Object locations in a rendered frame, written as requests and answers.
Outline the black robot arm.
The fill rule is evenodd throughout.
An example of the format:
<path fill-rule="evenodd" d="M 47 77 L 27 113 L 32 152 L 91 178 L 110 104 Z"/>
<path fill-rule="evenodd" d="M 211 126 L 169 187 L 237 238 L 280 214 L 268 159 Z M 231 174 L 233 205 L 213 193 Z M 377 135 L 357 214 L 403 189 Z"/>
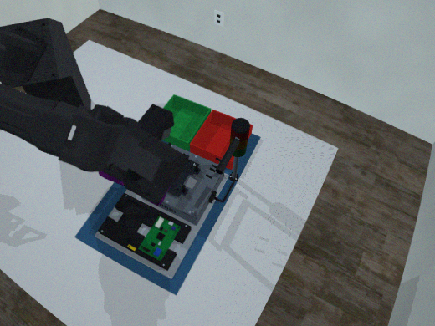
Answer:
<path fill-rule="evenodd" d="M 29 81 L 47 45 L 24 27 L 14 33 L 0 30 L 0 82 L 20 86 Z M 115 164 L 167 188 L 186 163 L 185 155 L 162 142 L 172 126 L 173 113 L 155 104 L 137 122 L 109 106 L 78 108 L 0 84 L 0 130 L 82 171 L 107 171 Z"/>

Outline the green circuit board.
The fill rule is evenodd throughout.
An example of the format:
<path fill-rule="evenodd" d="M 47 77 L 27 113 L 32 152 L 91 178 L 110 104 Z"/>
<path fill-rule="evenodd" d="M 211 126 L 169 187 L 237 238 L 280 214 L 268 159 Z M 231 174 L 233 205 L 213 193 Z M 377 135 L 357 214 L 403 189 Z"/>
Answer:
<path fill-rule="evenodd" d="M 161 261 L 180 228 L 176 223 L 159 216 L 138 249 Z"/>

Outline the green bin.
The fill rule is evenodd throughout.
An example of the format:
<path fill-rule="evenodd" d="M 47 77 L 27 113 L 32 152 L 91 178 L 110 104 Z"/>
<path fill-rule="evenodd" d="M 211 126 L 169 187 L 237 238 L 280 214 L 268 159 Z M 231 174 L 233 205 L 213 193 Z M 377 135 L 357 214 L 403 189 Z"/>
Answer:
<path fill-rule="evenodd" d="M 211 113 L 211 109 L 175 94 L 163 109 L 170 110 L 174 119 L 170 136 L 164 141 L 189 151 L 192 139 Z"/>

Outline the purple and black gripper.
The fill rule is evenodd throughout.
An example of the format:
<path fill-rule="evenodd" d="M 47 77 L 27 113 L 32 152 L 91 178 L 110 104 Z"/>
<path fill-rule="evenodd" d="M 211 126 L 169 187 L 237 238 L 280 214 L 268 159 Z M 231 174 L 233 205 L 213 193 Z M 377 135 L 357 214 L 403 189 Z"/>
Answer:
<path fill-rule="evenodd" d="M 169 186 L 168 188 L 164 188 L 160 185 L 156 185 L 148 181 L 144 177 L 136 174 L 132 170 L 130 170 L 130 172 L 124 172 L 122 169 L 114 164 L 112 165 L 110 170 L 100 171 L 99 175 L 109 181 L 113 181 L 120 185 L 125 185 L 125 188 L 127 190 L 132 191 L 137 195 L 147 199 L 149 202 L 153 203 L 156 206 L 162 204 L 165 199 L 165 194 L 171 187 Z"/>

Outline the red tray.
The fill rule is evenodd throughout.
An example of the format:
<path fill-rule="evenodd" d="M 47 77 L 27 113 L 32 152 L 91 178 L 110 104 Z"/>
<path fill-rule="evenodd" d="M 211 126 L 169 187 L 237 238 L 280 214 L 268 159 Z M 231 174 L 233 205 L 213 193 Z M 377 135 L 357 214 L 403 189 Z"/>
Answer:
<path fill-rule="evenodd" d="M 190 152 L 219 164 L 230 144 L 231 126 L 236 118 L 212 110 L 190 143 Z"/>

